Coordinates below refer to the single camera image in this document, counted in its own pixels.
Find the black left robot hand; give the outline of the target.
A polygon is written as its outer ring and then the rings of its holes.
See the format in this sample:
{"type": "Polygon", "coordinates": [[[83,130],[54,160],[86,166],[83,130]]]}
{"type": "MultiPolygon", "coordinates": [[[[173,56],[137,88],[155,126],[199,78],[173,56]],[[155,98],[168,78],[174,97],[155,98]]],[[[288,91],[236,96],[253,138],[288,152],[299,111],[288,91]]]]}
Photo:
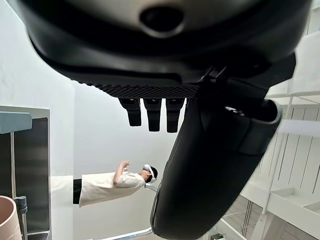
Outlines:
{"type": "Polygon", "coordinates": [[[282,120],[310,0],[11,0],[51,68],[119,99],[132,127],[177,133],[153,233],[196,240],[233,204],[282,120]]]}

